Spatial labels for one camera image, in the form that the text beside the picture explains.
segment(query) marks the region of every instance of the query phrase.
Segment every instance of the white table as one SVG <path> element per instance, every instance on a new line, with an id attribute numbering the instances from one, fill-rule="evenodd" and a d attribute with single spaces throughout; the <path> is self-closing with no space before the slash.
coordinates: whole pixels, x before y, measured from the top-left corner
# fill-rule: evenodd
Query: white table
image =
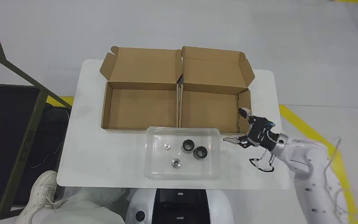
<path id="1" fill-rule="evenodd" d="M 263 148 L 241 148 L 221 143 L 220 178 L 214 180 L 153 180 L 144 176 L 145 131 L 104 130 L 100 127 L 106 79 L 100 74 L 102 60 L 82 64 L 57 182 L 61 186 L 113 188 L 258 189 L 290 188 L 288 168 L 275 160 L 275 171 L 257 170 L 249 158 L 260 157 Z M 250 84 L 254 115 L 276 123 L 281 119 L 274 74 L 254 70 Z"/>

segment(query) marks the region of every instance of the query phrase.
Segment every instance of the clear plastic container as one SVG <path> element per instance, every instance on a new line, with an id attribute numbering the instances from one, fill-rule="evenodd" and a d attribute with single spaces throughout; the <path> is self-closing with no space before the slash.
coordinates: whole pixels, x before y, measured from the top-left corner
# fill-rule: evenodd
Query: clear plastic container
<path id="1" fill-rule="evenodd" d="M 182 150 L 183 141 L 191 139 L 195 147 L 204 146 L 208 155 L 201 160 Z M 215 128 L 160 128 L 147 129 L 145 176 L 151 179 L 199 180 L 220 176 L 220 132 Z M 174 168 L 172 161 L 180 160 Z"/>

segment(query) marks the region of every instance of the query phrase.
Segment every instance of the black metal frame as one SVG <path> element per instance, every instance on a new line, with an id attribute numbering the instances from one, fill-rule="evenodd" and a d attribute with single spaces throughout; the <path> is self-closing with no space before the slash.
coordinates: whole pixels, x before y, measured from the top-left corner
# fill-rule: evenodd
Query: black metal frame
<path id="1" fill-rule="evenodd" d="M 22 173 L 25 169 L 27 157 L 30 154 L 32 143 L 34 141 L 35 134 L 39 126 L 41 115 L 43 113 L 48 96 L 51 96 L 52 98 L 63 104 L 68 109 L 72 109 L 72 106 L 69 105 L 63 99 L 61 99 L 59 96 L 48 90 L 45 86 L 41 85 L 38 81 L 34 80 L 24 71 L 16 67 L 14 64 L 9 62 L 5 57 L 5 53 L 1 43 L 0 43 L 0 64 L 4 65 L 12 72 L 19 75 L 20 77 L 22 77 L 23 79 L 25 79 L 26 81 L 28 81 L 29 83 L 31 83 L 32 85 L 34 85 L 36 88 L 40 90 L 36 99 L 36 103 L 34 105 L 34 109 L 31 114 L 31 118 L 27 124 L 24 137 L 18 149 L 17 157 L 12 167 L 10 178 L 7 182 L 5 191 L 3 193 L 3 197 L 0 201 L 0 220 L 1 220 L 4 218 L 10 218 L 15 215 L 18 215 L 17 214 L 18 212 L 10 212 L 12 207 L 12 202 L 15 198 L 17 188 L 22 177 Z"/>

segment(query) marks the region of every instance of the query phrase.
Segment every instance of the yellow tape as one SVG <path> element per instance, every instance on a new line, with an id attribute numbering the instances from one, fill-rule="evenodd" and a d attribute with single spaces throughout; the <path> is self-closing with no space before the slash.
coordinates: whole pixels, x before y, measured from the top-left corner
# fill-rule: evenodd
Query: yellow tape
<path id="1" fill-rule="evenodd" d="M 358 3 L 358 0 L 335 0 L 336 2 L 350 2 L 350 3 Z"/>
<path id="2" fill-rule="evenodd" d="M 336 146 L 332 145 L 328 140 L 323 138 L 317 131 L 311 128 L 304 120 L 299 118 L 294 114 L 290 109 L 284 105 L 280 105 L 280 113 L 288 122 L 290 122 L 295 128 L 302 132 L 307 138 L 323 143 L 327 149 L 328 154 L 332 157 L 333 152 L 335 151 Z M 333 172 L 337 175 L 338 179 L 341 182 L 341 186 L 344 189 L 350 189 L 350 184 L 348 176 L 346 174 L 346 169 L 343 163 L 342 154 L 338 151 L 335 160 L 332 162 Z M 343 191 L 348 205 L 348 212 L 356 213 L 356 206 L 353 198 L 353 193 L 351 191 Z M 354 220 L 354 216 L 350 215 L 350 220 Z"/>
<path id="3" fill-rule="evenodd" d="M 69 105 L 71 105 L 71 106 L 73 105 L 73 100 L 74 100 L 73 96 L 60 96 L 60 98 L 63 99 L 64 101 L 66 101 Z M 52 98 L 51 96 L 47 97 L 46 102 L 51 104 L 52 106 L 64 106 L 61 103 L 59 103 L 57 100 Z"/>

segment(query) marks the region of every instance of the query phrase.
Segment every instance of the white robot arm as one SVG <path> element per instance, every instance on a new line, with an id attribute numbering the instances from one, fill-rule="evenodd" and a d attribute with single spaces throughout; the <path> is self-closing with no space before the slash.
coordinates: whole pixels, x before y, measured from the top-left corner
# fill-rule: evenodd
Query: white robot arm
<path id="1" fill-rule="evenodd" d="M 296 194 L 308 224 L 348 223 L 346 200 L 340 181 L 331 170 L 326 147 L 318 142 L 275 134 L 270 131 L 274 123 L 266 118 L 253 116 L 245 108 L 239 112 L 250 124 L 249 133 L 224 138 L 224 141 L 243 148 L 262 146 L 272 157 L 284 162 L 295 174 Z"/>

